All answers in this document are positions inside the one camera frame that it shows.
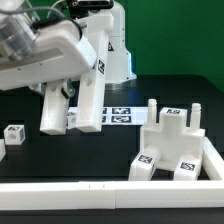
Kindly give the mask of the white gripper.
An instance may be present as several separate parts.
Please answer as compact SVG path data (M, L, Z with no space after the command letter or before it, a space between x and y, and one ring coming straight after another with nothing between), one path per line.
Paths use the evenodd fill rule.
M21 61L0 62L0 90L20 88L65 79L61 93L75 95L70 78L79 79L96 62L96 52L70 21L42 29L33 45L33 55Z

